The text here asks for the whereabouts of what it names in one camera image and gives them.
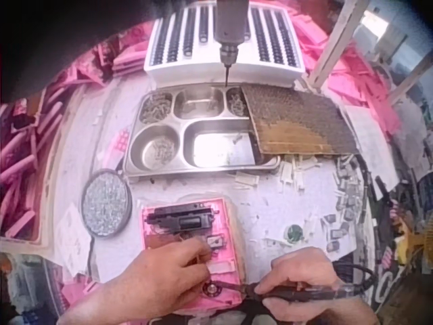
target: compartment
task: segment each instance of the compartment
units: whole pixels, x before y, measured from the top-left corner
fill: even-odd
[[[262,157],[250,120],[198,121],[184,133],[185,160],[199,168],[261,165]]]
[[[141,107],[139,120],[144,124],[164,120],[171,111],[173,96],[171,93],[155,93],[149,96]]]
[[[182,119],[216,117],[224,110],[220,89],[210,86],[191,86],[177,94],[174,113]]]
[[[141,170],[167,165],[179,150],[179,136],[167,125],[152,125],[141,131],[131,144],[131,161]]]
[[[248,107],[246,105],[246,100],[244,92],[240,87],[230,88],[226,92],[227,96],[227,108],[230,113],[239,117],[250,116],[248,112]]]

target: brown board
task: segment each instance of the brown board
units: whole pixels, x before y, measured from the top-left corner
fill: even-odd
[[[263,154],[356,154],[354,137],[329,99],[290,88],[243,84]]]

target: metal tray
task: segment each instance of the metal tray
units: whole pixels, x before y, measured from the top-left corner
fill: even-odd
[[[188,85],[146,95],[129,139],[128,177],[275,169],[262,155],[239,85]]]

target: drill bit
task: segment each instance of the drill bit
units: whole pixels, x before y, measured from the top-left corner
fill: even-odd
[[[229,65],[225,65],[225,86],[227,87],[227,81],[229,80],[229,69],[230,66]]]

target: drill press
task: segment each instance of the drill press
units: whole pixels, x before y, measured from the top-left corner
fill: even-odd
[[[217,0],[215,40],[221,44],[219,49],[221,63],[225,67],[225,85],[229,69],[237,60],[237,47],[244,42],[248,15],[248,0]]]

